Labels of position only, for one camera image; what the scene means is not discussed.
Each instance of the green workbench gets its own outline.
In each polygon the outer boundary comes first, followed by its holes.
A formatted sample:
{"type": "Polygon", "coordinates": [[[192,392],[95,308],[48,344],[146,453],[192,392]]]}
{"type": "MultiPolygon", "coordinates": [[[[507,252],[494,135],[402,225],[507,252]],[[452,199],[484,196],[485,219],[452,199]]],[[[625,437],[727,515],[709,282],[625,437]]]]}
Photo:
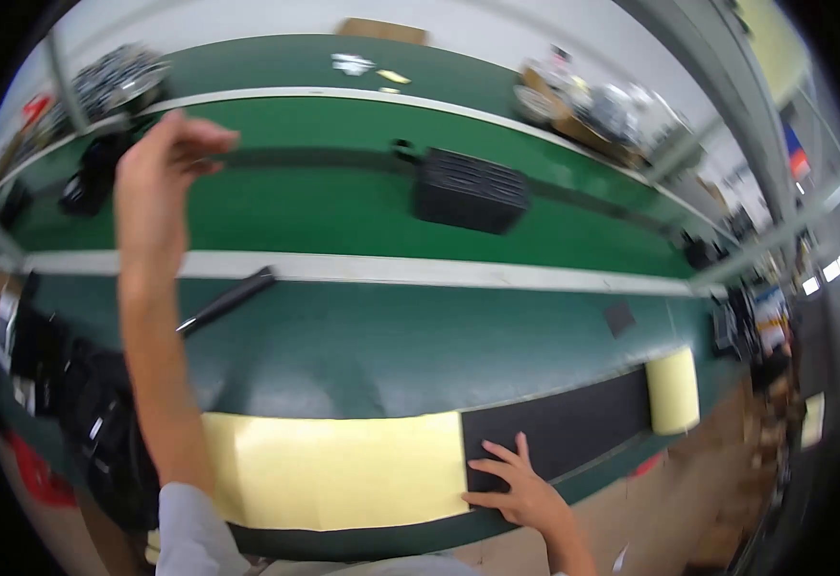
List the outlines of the green workbench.
{"type": "MultiPolygon", "coordinates": [[[[230,280],[184,279],[183,315],[230,280]]],[[[76,335],[119,346],[115,281],[44,276],[36,305],[65,319],[76,335]]],[[[195,334],[189,374],[203,410],[252,416],[365,419],[476,408],[587,385],[681,345],[696,361],[702,413],[736,383],[739,367],[710,354],[706,299],[479,288],[283,282],[195,334]],[[627,301],[636,324],[612,337],[603,312],[627,301]]],[[[56,470],[79,481],[57,427],[30,418],[9,385],[0,411],[56,470]]],[[[672,438],[633,438],[569,478],[567,501],[625,476],[672,438]]],[[[499,534],[498,514],[475,512],[431,524],[345,531],[239,530],[244,551],[284,558],[366,559],[422,553],[499,534]]]]}
{"type": "MultiPolygon", "coordinates": [[[[175,52],[173,92],[308,85],[375,89],[385,82],[372,72],[348,76],[333,70],[335,51],[361,53],[401,71],[412,78],[403,89],[413,95],[513,115],[514,71],[425,46],[332,35],[230,40],[175,52]]],[[[241,150],[225,159],[225,173],[200,181],[191,196],[196,249],[482,260],[684,278],[692,271],[670,240],[682,228],[715,235],[682,206],[625,173],[468,116],[330,97],[228,100],[189,111],[242,132],[241,150]],[[442,147],[520,169],[534,194],[532,209],[505,239],[416,221],[410,213],[412,174],[390,154],[398,138],[421,151],[442,147]]],[[[75,140],[20,174],[29,189],[42,192],[13,230],[24,248],[112,247],[108,209],[82,220],[61,215],[54,202],[84,146],[84,139],[75,140]]]]}

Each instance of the black backpack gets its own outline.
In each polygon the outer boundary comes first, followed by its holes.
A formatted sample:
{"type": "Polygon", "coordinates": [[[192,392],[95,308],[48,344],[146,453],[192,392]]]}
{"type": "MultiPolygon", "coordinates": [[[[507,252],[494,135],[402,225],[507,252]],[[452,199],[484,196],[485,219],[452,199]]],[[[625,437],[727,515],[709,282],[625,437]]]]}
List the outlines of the black backpack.
{"type": "Polygon", "coordinates": [[[157,528],[157,470],[145,448],[122,353],[82,338],[61,381],[59,423],[100,509],[124,530],[157,528]]]}

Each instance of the yellow foam roll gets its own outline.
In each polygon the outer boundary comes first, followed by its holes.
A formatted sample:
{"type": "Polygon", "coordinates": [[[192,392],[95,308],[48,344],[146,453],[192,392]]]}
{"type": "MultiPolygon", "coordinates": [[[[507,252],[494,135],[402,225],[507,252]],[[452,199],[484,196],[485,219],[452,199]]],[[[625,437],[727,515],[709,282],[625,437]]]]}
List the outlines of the yellow foam roll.
{"type": "Polygon", "coordinates": [[[203,415],[215,507],[258,529],[419,524],[468,511],[458,412],[407,419],[203,415]]]}
{"type": "Polygon", "coordinates": [[[691,348],[680,348],[666,358],[647,362],[646,371],[653,432],[667,436],[694,428],[701,414],[691,348]]]}

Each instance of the red object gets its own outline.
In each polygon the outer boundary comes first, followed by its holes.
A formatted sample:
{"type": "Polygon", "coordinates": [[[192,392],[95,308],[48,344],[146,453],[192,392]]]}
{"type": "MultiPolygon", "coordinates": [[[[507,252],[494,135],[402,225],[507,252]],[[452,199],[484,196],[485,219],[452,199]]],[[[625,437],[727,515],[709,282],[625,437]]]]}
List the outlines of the red object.
{"type": "Polygon", "coordinates": [[[39,94],[29,100],[23,107],[24,127],[33,123],[50,102],[52,102],[52,97],[47,94],[39,94]]]}
{"type": "Polygon", "coordinates": [[[810,164],[806,161],[806,153],[803,148],[798,148],[790,159],[791,174],[795,180],[800,180],[810,172],[810,164]]]}
{"type": "Polygon", "coordinates": [[[77,508],[71,484],[49,470],[46,461],[33,452],[19,436],[13,432],[7,432],[4,436],[13,448],[20,478],[23,478],[23,484],[30,496],[48,506],[77,508]]]}
{"type": "Polygon", "coordinates": [[[656,453],[655,455],[650,456],[641,463],[641,466],[634,468],[634,471],[628,475],[628,478],[644,476],[644,474],[650,471],[650,468],[656,466],[656,463],[659,462],[659,459],[662,457],[663,453],[656,453]]]}

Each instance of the black rubber pad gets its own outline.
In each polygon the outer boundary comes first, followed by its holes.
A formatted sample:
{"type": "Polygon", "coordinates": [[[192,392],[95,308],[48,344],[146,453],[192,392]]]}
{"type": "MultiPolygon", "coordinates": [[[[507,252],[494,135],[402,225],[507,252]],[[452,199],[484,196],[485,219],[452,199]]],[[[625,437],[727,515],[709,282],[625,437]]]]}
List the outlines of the black rubber pad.
{"type": "MultiPolygon", "coordinates": [[[[482,442],[516,451],[516,433],[529,438],[532,468],[546,480],[558,478],[650,429],[650,399],[646,371],[612,378],[525,402],[483,408],[461,415],[465,457],[495,458],[482,442]]],[[[506,491],[495,476],[466,468],[468,490],[506,491]]]]}

